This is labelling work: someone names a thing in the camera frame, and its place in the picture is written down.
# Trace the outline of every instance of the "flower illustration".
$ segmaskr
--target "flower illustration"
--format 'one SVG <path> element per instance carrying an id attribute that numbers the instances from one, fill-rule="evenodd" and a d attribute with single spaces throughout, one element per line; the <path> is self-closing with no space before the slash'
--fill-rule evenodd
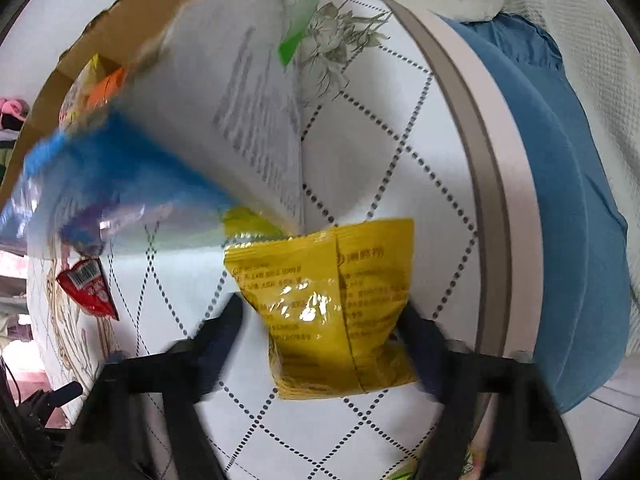
<path id="1" fill-rule="evenodd" d="M 354 16 L 350 10 L 340 13 L 327 3 L 313 15 L 300 44 L 300 69 L 303 105 L 335 98 L 348 84 L 344 75 L 349 60 L 364 48 L 379 46 L 388 37 L 378 29 L 388 22 L 389 12 L 373 17 Z"/>

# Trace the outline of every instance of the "black cable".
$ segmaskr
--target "black cable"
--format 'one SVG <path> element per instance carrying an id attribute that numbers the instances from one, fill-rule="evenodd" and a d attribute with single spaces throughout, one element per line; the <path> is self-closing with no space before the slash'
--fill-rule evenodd
<path id="1" fill-rule="evenodd" d="M 18 392 L 18 405 L 22 404 L 22 394 L 20 393 L 20 386 L 18 386 L 18 381 L 15 380 L 14 374 L 11 372 L 11 369 L 6 365 L 6 361 L 2 356 L 0 356 L 0 361 L 2 361 L 2 368 L 4 368 L 9 375 L 11 375 L 12 380 L 15 384 L 15 389 Z"/>

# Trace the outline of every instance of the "yellow packet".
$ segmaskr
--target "yellow packet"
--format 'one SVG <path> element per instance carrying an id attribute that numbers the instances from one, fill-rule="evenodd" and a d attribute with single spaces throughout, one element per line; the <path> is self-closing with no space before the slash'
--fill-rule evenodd
<path id="1" fill-rule="evenodd" d="M 415 381 L 402 343 L 389 339 L 409 298 L 414 221 L 335 229 L 344 318 L 363 392 Z"/>
<path id="2" fill-rule="evenodd" d="M 408 299 L 412 220 L 229 248 L 225 265 L 270 334 L 280 397 L 359 394 L 415 380 L 389 339 Z"/>

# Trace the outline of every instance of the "green plastic piece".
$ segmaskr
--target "green plastic piece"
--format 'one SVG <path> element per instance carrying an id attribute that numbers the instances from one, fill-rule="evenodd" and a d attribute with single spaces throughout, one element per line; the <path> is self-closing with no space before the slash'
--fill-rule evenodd
<path id="1" fill-rule="evenodd" d="M 278 47 L 278 55 L 283 66 L 289 65 L 293 56 L 305 37 L 306 30 L 311 22 L 320 0 L 298 0 L 295 4 L 286 7 L 286 17 L 289 23 L 287 33 Z"/>
<path id="2" fill-rule="evenodd" d="M 413 473 L 404 473 L 398 476 L 394 476 L 390 480 L 409 480 L 413 476 Z"/>

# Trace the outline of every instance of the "blue cloth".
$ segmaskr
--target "blue cloth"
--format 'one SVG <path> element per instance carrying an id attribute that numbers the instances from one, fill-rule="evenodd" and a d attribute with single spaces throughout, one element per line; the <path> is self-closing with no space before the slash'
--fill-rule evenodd
<path id="1" fill-rule="evenodd" d="M 220 219 L 237 204 L 111 109 L 81 134 L 56 131 L 29 152 L 0 214 L 0 247 L 26 254 L 28 245 L 40 256 L 61 235 L 94 254 L 100 224 L 119 230 L 143 214 L 162 214 L 186 245 L 215 244 L 224 239 Z"/>
<path id="2" fill-rule="evenodd" d="M 534 358 L 566 412 L 602 386 L 624 356 L 631 302 L 626 221 L 554 40 L 515 15 L 447 23 L 492 74 L 529 158 L 544 257 Z"/>

